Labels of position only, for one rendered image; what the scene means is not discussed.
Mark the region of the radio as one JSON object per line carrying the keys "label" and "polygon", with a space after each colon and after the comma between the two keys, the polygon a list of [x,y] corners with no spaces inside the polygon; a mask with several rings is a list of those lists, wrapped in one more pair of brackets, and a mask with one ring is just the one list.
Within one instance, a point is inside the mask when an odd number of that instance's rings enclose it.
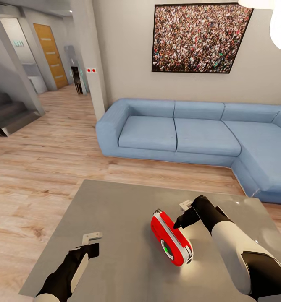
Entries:
{"label": "radio", "polygon": [[192,248],[181,231],[173,229],[173,226],[174,222],[165,212],[155,211],[151,229],[172,263],[181,267],[184,263],[191,262]]}

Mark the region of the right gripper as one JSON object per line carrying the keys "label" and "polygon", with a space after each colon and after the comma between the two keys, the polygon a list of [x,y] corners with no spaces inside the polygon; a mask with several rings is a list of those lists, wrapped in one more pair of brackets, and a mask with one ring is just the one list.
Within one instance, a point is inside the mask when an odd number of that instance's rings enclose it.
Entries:
{"label": "right gripper", "polygon": [[[200,219],[199,219],[200,220]],[[182,215],[177,218],[177,222],[175,222],[173,229],[179,229],[180,227],[186,228],[189,225],[194,224],[199,220],[194,220],[190,214],[189,209]]]}

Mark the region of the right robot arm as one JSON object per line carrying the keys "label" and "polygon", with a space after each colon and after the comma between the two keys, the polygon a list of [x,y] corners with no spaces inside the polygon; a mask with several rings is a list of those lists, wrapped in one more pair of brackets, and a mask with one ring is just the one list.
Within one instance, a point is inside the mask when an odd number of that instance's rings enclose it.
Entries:
{"label": "right robot arm", "polygon": [[281,302],[281,264],[247,236],[206,196],[179,204],[183,215],[173,229],[201,220],[212,236],[238,291],[257,302]]}

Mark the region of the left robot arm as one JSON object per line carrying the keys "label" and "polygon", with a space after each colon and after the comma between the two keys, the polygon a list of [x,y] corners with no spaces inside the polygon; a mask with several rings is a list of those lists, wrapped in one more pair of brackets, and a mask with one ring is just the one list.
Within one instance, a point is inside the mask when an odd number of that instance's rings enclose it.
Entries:
{"label": "left robot arm", "polygon": [[101,232],[84,234],[82,247],[68,252],[64,262],[47,277],[43,288],[32,302],[67,302],[81,279],[88,260],[99,256],[99,243],[90,244],[90,241],[102,237]]}

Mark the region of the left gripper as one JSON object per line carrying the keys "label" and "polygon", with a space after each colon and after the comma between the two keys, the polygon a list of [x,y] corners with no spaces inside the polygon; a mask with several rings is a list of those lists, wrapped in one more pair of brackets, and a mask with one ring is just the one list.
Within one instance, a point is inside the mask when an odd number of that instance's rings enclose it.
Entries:
{"label": "left gripper", "polygon": [[84,245],[84,247],[89,250],[88,259],[99,256],[99,243]]}

